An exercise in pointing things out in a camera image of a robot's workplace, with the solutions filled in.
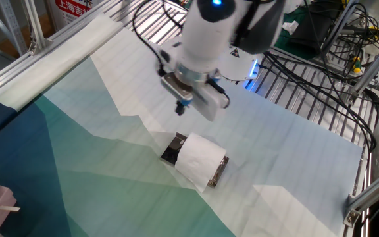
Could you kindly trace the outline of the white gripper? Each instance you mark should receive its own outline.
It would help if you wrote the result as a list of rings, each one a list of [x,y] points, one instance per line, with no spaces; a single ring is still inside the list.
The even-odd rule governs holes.
[[[178,64],[182,42],[171,39],[159,48],[160,58],[170,72],[161,77],[162,86],[176,99],[175,112],[183,115],[188,107],[195,108],[207,120],[213,121],[230,105],[230,98],[218,85],[219,69],[208,73],[192,72]]]

